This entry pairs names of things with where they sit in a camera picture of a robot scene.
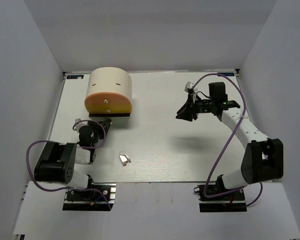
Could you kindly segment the blue label sticker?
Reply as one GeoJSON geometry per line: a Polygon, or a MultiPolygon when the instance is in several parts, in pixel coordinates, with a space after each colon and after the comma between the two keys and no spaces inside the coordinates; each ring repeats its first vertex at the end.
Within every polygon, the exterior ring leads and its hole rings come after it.
{"type": "Polygon", "coordinates": [[[227,77],[234,77],[235,74],[233,72],[219,72],[218,74],[227,76],[227,77]]]}
{"type": "Polygon", "coordinates": [[[77,79],[83,79],[84,75],[80,74],[80,75],[67,75],[66,79],[71,79],[71,80],[77,80],[77,79]]]}

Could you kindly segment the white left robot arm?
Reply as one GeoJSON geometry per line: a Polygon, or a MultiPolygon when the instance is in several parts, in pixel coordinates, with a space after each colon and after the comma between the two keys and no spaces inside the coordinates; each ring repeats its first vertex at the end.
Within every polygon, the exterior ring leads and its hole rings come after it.
{"type": "Polygon", "coordinates": [[[72,130],[78,133],[78,142],[33,142],[26,151],[26,165],[33,183],[46,192],[75,189],[84,199],[93,198],[96,187],[90,184],[91,177],[75,170],[75,165],[89,165],[95,161],[96,149],[104,143],[111,125],[110,119],[93,121],[78,118],[72,126],[72,130]],[[31,170],[30,150],[39,143],[45,143],[45,146],[34,170],[31,170]]]}

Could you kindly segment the blue label sticker left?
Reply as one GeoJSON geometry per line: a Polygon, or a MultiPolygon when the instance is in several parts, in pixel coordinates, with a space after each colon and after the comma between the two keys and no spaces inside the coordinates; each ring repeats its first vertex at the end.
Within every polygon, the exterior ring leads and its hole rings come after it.
{"type": "Polygon", "coordinates": [[[80,74],[80,75],[67,75],[66,79],[71,79],[71,80],[77,80],[77,79],[83,79],[84,75],[80,74]]]}

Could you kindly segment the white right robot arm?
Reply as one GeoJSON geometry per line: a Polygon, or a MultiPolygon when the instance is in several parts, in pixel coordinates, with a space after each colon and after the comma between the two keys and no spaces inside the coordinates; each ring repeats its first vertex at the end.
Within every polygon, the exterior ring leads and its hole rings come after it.
{"type": "Polygon", "coordinates": [[[240,105],[228,99],[224,82],[213,82],[208,86],[210,98],[202,99],[198,97],[194,83],[188,82],[185,85],[188,97],[177,111],[176,118],[192,122],[199,114],[211,113],[232,131],[245,150],[240,168],[218,176],[208,197],[226,200],[241,187],[281,179],[284,175],[282,141],[269,138],[244,117],[240,105]]]}

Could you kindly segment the pink silver binder clip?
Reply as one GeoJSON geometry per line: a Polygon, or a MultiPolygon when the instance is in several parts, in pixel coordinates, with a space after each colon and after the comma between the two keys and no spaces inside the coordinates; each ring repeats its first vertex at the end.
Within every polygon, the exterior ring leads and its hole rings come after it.
{"type": "Polygon", "coordinates": [[[132,162],[130,157],[124,151],[119,153],[119,159],[123,166],[126,166],[128,163],[132,162]]]}

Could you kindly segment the blue label sticker right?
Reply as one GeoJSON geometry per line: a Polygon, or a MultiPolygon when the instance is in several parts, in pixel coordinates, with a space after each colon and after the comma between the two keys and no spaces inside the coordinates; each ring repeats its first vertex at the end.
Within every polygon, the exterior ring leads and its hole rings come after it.
{"type": "Polygon", "coordinates": [[[234,77],[235,74],[233,72],[219,72],[218,74],[227,76],[227,77],[234,77]]]}

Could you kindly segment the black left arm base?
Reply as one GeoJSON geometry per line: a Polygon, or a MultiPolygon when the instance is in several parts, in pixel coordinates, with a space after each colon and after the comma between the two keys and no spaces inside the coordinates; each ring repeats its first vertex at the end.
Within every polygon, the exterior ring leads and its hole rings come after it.
{"type": "Polygon", "coordinates": [[[67,190],[63,211],[109,212],[116,199],[116,183],[91,183],[89,191],[67,190]]]}

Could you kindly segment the beige orange round organizer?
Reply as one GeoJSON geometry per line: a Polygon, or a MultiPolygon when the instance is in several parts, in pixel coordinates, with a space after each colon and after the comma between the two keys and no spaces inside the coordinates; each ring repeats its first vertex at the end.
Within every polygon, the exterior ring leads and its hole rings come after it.
{"type": "Polygon", "coordinates": [[[132,110],[132,79],[123,69],[100,67],[89,76],[84,106],[94,121],[111,120],[124,127],[132,110]]]}

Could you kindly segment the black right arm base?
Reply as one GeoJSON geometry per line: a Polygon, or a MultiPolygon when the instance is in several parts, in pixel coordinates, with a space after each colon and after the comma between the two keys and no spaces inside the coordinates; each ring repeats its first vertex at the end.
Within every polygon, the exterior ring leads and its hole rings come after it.
{"type": "Polygon", "coordinates": [[[205,185],[197,185],[193,192],[199,196],[201,213],[234,213],[246,212],[246,199],[243,190],[214,198],[204,196],[205,185]]]}

